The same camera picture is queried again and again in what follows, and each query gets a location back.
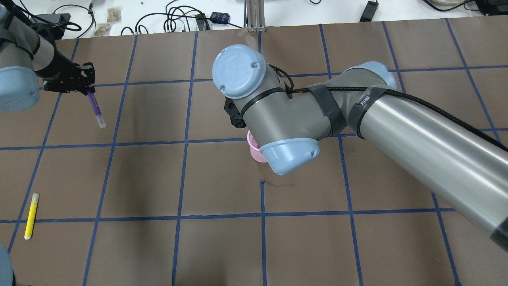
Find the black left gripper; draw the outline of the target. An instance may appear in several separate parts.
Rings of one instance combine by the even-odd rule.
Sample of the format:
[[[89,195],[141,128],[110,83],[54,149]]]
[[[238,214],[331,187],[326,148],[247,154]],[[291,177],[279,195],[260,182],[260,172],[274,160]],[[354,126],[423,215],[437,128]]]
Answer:
[[[52,78],[43,79],[43,90],[56,93],[79,92],[94,95],[96,71],[93,63],[73,64]]]

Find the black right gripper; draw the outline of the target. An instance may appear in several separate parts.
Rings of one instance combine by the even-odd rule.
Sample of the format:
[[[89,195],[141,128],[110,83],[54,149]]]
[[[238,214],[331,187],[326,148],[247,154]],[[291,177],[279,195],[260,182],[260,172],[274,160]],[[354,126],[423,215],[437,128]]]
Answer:
[[[237,129],[247,127],[245,121],[243,120],[243,116],[240,114],[232,99],[225,97],[224,111],[227,113],[233,127]]]

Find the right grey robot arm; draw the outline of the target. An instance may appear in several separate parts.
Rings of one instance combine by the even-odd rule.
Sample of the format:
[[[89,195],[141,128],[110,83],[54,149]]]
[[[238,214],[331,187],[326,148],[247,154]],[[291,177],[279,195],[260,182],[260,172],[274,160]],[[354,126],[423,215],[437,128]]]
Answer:
[[[320,154],[319,141],[350,128],[507,250],[507,148],[468,123],[399,92],[379,62],[294,89],[257,51],[234,44],[212,79],[232,125],[248,128],[272,171],[290,174]]]

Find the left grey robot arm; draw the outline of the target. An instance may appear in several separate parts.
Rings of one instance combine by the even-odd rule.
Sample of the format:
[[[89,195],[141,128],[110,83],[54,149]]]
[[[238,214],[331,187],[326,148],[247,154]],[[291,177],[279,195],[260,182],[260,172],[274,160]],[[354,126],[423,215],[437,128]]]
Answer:
[[[17,112],[39,102],[39,79],[44,91],[95,92],[92,63],[78,64],[62,54],[56,44],[38,34],[20,7],[1,2],[0,110]]]

